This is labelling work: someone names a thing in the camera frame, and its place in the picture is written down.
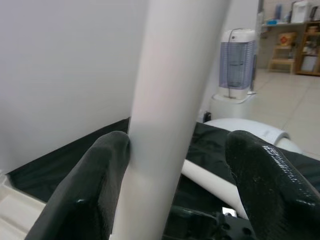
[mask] white pole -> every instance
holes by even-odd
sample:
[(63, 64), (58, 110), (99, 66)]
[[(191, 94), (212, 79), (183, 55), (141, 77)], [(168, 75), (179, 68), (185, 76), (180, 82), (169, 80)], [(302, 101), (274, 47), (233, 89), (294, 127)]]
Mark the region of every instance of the white pole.
[(236, 185), (233, 185), (189, 160), (184, 161), (182, 174), (230, 205), (236, 210), (240, 217), (248, 219)]
[(229, 0), (151, 0), (112, 240), (160, 240)]

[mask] tiled floor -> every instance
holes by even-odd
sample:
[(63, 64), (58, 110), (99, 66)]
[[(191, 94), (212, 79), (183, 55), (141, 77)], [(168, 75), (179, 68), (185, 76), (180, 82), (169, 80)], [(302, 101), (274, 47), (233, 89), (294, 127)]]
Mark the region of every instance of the tiled floor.
[(320, 160), (320, 77), (259, 69), (251, 119), (287, 131), (305, 155)]

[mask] air purifier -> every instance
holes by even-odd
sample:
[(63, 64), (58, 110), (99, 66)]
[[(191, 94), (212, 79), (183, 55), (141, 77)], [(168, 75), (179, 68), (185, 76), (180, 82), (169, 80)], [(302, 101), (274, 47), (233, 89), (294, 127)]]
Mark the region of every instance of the air purifier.
[(253, 79), (256, 33), (252, 29), (233, 29), (222, 35), (218, 95), (243, 100)]
[(306, 1), (297, 1), (293, 4), (291, 23), (304, 23), (309, 20), (311, 4)]

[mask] white wall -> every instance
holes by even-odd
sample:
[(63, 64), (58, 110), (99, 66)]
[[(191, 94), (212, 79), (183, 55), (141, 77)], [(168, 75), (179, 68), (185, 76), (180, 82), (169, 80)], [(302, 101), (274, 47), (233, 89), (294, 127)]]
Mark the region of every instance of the white wall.
[[(258, 5), (259, 0), (232, 0), (222, 28), (222, 33), (227, 30), (237, 28), (255, 29)], [(218, 52), (215, 55), (212, 63), (212, 68), (205, 93), (203, 95), (200, 112), (209, 111), (210, 99), (213, 94), (217, 93), (219, 86), (220, 43), (216, 46), (216, 48)]]
[(130, 116), (146, 9), (147, 0), (1, 1), (0, 169)]

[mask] wooden stool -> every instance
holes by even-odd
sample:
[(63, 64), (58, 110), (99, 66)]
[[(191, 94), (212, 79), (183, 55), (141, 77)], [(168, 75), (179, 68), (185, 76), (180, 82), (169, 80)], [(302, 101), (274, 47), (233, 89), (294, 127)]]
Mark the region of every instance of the wooden stool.
[(279, 69), (274, 69), (274, 65), (290, 65), (290, 73), (293, 74), (295, 71), (295, 60), (293, 58), (279, 58), (279, 51), (291, 51), (291, 46), (281, 46), (276, 45), (273, 49), (272, 59), (269, 61), (268, 70), (269, 71), (282, 71)]

